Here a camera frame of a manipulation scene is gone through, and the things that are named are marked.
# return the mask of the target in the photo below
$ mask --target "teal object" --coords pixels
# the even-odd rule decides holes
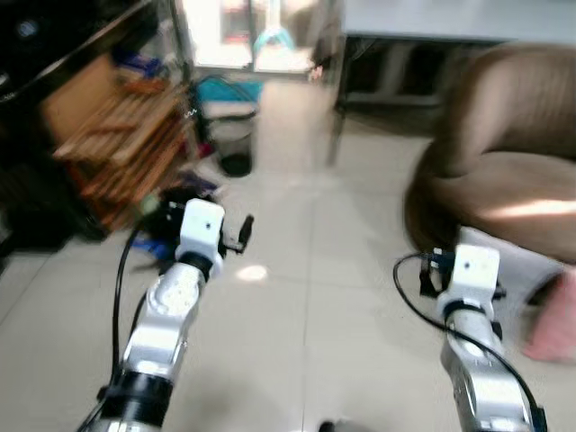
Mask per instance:
[[[273,41],[284,45],[289,50],[296,49],[290,33],[286,29],[280,28],[263,31],[254,42],[254,53],[257,54],[264,46]]]
[[[254,102],[260,100],[262,88],[264,83],[259,81],[241,81],[235,82],[234,86],[241,89],[242,93],[247,94],[247,97],[234,91],[228,85],[214,79],[207,80],[198,85],[198,98],[200,102]]]

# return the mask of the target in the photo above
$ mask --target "white table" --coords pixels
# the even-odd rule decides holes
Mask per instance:
[[[336,120],[328,164],[336,161],[348,102],[431,105],[432,96],[396,95],[411,50],[421,42],[489,47],[507,41],[576,44],[576,0],[341,0],[342,49]],[[350,59],[364,39],[396,42],[376,94],[347,90]]]
[[[576,0],[343,0],[346,36],[576,44]]]

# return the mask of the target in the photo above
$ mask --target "glass door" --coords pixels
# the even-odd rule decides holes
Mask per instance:
[[[199,68],[304,73],[320,0],[184,0]]]

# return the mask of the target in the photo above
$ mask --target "brown armchair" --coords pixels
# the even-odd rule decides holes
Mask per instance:
[[[421,250],[459,225],[576,263],[576,49],[501,45],[463,74],[405,196]]]

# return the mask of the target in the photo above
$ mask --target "tiled floor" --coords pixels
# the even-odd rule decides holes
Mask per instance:
[[[205,291],[166,431],[314,432],[342,416],[376,432],[460,430],[442,338],[402,305],[391,279],[394,258],[410,249],[401,193],[426,139],[349,121],[328,169],[328,106],[318,87],[265,87],[256,171],[224,198],[232,227],[256,216],[253,241]],[[13,258],[0,281],[0,430],[75,430],[94,404],[109,370],[123,239]],[[130,258],[124,332],[154,280],[139,268],[148,262]],[[266,267],[267,279],[242,281],[248,266]],[[405,277],[414,289],[417,276]],[[574,368],[513,358],[551,430],[572,432]]]

